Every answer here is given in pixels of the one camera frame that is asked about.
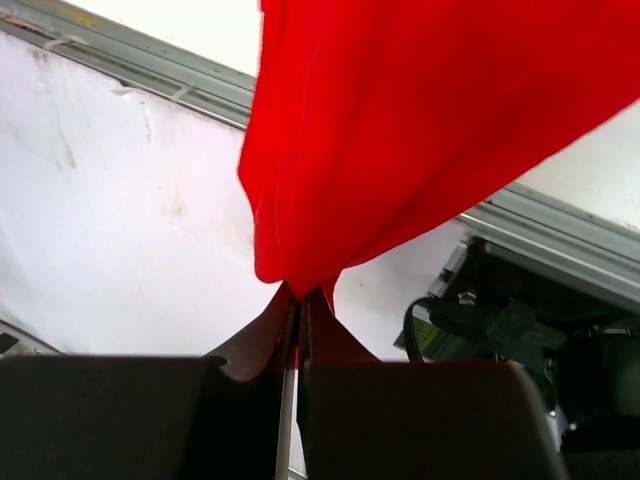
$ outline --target black cable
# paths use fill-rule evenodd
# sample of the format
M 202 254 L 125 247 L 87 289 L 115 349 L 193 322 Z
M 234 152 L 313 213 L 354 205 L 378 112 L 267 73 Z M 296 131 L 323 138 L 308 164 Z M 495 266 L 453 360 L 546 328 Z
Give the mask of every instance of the black cable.
M 422 297 L 411 302 L 411 305 L 409 305 L 409 308 L 407 308 L 407 311 L 404 314 L 404 322 L 402 324 L 402 337 L 404 339 L 404 348 L 407 351 L 407 357 L 409 357 L 410 362 L 425 363 L 424 358 L 422 358 L 422 353 L 420 352 L 420 347 L 418 345 L 416 329 L 413 325 L 413 307 L 419 305 L 424 300 L 426 300 L 426 298 Z

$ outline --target red cloth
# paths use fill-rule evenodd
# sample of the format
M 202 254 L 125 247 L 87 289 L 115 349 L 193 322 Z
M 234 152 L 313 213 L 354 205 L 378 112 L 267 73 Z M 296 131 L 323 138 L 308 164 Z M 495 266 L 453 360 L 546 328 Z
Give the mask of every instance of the red cloth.
M 263 0 L 239 176 L 298 296 L 516 179 L 640 96 L 638 0 Z

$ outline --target metal strip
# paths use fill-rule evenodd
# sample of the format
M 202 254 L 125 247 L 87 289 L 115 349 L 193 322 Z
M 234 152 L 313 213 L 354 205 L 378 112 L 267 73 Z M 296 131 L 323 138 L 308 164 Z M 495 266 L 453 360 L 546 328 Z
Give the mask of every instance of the metal strip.
M 58 0 L 0 0 L 0 30 L 243 129 L 254 79 Z M 176 97 L 176 93 L 185 92 Z M 640 299 L 640 236 L 512 185 L 460 216 L 473 234 Z
M 0 335 L 8 334 L 18 341 L 10 349 L 0 350 L 0 360 L 14 355 L 61 355 L 61 353 L 51 345 L 41 342 L 37 338 L 20 330 L 14 325 L 0 320 Z
M 294 470 L 293 468 L 289 469 L 289 480 L 307 480 L 307 477 L 300 472 Z

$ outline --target red fabric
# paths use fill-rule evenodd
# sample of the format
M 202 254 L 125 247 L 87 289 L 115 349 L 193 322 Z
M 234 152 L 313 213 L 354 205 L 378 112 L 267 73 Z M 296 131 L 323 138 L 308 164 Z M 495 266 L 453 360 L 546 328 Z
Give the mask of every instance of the red fabric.
M 263 0 L 239 165 L 256 273 L 303 296 L 640 96 L 638 0 Z

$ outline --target white wall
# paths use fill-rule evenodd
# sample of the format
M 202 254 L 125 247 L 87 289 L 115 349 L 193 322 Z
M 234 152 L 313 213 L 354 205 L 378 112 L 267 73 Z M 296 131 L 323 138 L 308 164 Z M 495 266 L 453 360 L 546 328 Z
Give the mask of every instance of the white wall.
M 0 58 L 1 318 L 63 350 L 202 353 L 259 313 L 241 132 L 4 35 Z
M 259 0 L 70 0 L 133 29 L 256 73 Z M 640 104 L 520 182 L 538 192 L 633 230 L 640 230 Z
M 260 0 L 67 0 L 249 75 L 260 53 Z

